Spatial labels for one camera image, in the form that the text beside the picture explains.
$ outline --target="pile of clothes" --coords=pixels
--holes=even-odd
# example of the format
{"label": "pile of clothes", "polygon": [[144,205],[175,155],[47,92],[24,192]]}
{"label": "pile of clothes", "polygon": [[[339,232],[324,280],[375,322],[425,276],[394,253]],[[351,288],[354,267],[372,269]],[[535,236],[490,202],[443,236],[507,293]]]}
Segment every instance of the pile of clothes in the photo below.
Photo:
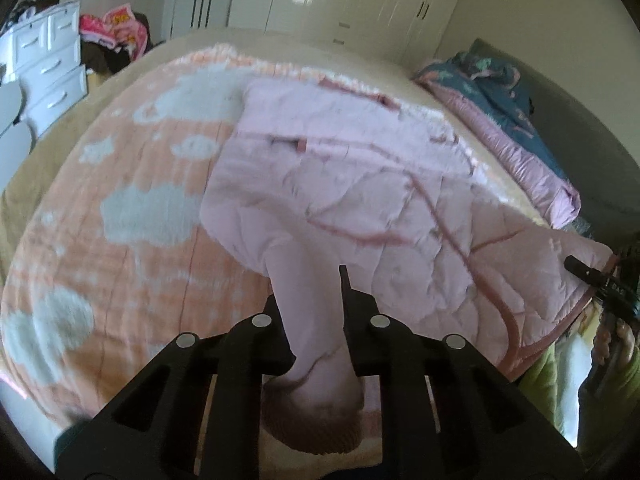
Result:
{"label": "pile of clothes", "polygon": [[148,19],[130,4],[111,9],[102,18],[80,17],[82,62],[97,73],[118,73],[152,48]]}

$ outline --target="blue blanket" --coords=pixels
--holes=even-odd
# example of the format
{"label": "blue blanket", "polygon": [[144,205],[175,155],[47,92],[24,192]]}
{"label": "blue blanket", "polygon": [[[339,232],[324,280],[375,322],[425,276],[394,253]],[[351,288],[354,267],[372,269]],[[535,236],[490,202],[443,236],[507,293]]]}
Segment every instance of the blue blanket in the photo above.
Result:
{"label": "blue blanket", "polygon": [[567,180],[560,165],[529,121],[529,92],[513,65],[489,57],[460,52],[445,62],[431,63],[414,80],[438,73],[437,83],[460,92],[500,126],[511,139],[536,155],[559,178]]}

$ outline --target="white wardrobe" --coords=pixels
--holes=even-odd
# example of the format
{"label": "white wardrobe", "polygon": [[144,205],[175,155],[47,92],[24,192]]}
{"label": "white wardrobe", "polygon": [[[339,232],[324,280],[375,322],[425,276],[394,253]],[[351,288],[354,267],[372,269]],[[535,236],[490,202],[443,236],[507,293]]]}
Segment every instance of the white wardrobe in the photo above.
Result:
{"label": "white wardrobe", "polygon": [[414,69],[433,56],[458,0],[233,0],[230,27],[343,45]]}

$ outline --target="pink blanket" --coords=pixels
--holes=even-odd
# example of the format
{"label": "pink blanket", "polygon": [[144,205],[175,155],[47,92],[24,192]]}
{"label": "pink blanket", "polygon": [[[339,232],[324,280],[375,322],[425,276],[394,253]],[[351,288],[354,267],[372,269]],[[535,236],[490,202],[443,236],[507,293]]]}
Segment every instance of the pink blanket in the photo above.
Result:
{"label": "pink blanket", "polygon": [[415,333],[462,334],[514,379],[584,307],[563,269],[611,251],[535,225],[483,187],[442,117],[290,80],[258,79],[202,202],[201,220],[269,276],[296,363],[265,387],[264,421],[294,449],[345,452],[379,410],[342,331],[338,265]]}

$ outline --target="metal screw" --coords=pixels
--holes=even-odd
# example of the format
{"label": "metal screw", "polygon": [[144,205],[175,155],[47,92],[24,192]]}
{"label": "metal screw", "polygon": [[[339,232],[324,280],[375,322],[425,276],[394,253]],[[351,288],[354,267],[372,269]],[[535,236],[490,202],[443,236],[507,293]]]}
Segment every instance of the metal screw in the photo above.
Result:
{"label": "metal screw", "polygon": [[271,316],[268,316],[267,314],[257,314],[253,317],[251,322],[258,328],[264,328],[271,324]]}
{"label": "metal screw", "polygon": [[466,345],[466,340],[461,335],[452,334],[445,339],[447,346],[454,350],[462,350]]}
{"label": "metal screw", "polygon": [[376,328],[386,328],[391,324],[391,320],[387,316],[377,314],[371,318],[370,323]]}
{"label": "metal screw", "polygon": [[180,348],[189,348],[196,344],[196,336],[188,332],[184,334],[180,334],[178,339],[175,340],[175,343]]}

